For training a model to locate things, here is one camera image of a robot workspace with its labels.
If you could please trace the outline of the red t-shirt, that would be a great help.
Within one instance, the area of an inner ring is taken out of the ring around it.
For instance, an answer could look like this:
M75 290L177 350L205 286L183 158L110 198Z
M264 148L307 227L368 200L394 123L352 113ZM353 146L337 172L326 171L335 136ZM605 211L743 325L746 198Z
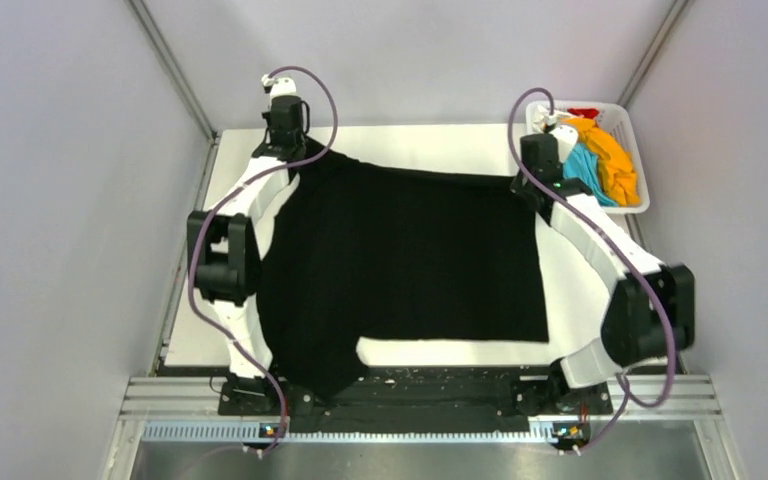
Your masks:
M574 117L591 120L597 119L600 115L600 110L597 108L568 108L566 112Z

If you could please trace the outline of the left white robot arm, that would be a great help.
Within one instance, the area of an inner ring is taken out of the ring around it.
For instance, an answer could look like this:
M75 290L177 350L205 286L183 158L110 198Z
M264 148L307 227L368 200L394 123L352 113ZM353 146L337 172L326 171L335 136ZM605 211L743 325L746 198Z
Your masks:
M281 413L287 407L270 371L272 353L255 306L266 252L258 229L272 221L271 207L309 163L308 115L299 94L272 96L263 114L264 135L243 174L219 200L191 211L185 221L188 306L223 337L232 376L247 381L243 401L262 414L278 404Z

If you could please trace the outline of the blue t-shirt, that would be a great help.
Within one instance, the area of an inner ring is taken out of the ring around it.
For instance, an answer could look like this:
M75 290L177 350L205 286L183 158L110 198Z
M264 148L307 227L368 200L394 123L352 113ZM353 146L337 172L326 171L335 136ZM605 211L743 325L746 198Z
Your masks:
M599 204L603 207L618 207L619 204L610 198L602 189L598 176L599 157L584 144L577 143L569 153L563 165L565 179L577 178L592 191Z

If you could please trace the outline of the white plastic laundry basket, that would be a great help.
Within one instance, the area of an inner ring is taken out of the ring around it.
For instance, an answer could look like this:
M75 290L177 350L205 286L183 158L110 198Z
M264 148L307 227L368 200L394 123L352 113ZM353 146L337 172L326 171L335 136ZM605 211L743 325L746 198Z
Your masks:
M638 214L650 205L628 112L612 103L559 101L554 115L577 140L562 162L562 179L579 179L610 214Z

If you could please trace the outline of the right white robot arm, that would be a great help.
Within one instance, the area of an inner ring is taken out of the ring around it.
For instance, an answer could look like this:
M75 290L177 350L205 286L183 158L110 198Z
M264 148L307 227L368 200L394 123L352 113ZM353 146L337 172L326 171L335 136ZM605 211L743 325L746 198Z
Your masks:
M509 134L507 144L518 168L512 192L575 248L610 295L595 338L552 363L549 404L572 412L586 400L586 387L622 380L630 368L664 358L666 378L654 400L623 388L641 407L663 405L673 389L678 354L694 341L692 272L645 251L609 218L585 182L565 177L556 136Z

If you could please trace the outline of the aluminium frame rail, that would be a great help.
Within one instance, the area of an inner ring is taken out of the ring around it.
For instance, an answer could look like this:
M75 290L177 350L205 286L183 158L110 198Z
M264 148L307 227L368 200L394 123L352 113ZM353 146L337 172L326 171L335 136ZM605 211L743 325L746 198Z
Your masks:
M743 479L747 472L712 380L676 378L657 408L625 401L575 421L541 415L523 433L292 433L275 416L221 416L221 377L134 378L108 454L107 479ZM644 401L664 376L631 377Z

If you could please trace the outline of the yellow t-shirt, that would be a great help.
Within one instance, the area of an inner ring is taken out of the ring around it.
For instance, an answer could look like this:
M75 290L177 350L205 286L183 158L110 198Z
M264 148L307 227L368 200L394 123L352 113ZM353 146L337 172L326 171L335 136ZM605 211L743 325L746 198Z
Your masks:
M573 117L565 122L579 132L579 141L598 157L598 176L603 191L619 207L634 207L641 203L637 189L638 175L631 155L595 120Z

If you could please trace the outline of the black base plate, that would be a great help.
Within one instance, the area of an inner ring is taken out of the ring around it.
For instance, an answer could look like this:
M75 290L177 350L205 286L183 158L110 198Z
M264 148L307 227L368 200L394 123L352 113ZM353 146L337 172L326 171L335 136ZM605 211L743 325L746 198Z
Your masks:
M279 385L229 374L221 416L286 415L292 433L523 433L541 415L614 411L606 383L563 386L545 366L274 370Z

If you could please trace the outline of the black t-shirt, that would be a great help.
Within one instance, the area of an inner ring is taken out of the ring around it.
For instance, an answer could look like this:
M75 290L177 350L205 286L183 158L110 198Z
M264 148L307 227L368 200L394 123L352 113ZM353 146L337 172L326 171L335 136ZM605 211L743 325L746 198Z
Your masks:
M256 292L283 377L333 396L367 372L361 338L549 341L536 217L510 178L306 152Z

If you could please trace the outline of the white t-shirt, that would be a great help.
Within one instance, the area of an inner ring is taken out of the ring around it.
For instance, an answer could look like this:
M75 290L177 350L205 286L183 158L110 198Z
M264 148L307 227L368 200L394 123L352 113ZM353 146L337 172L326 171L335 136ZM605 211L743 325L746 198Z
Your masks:
M537 105L532 110L531 126L538 132L544 133L552 130L562 120L573 118L574 115L559 109L550 109L548 106Z

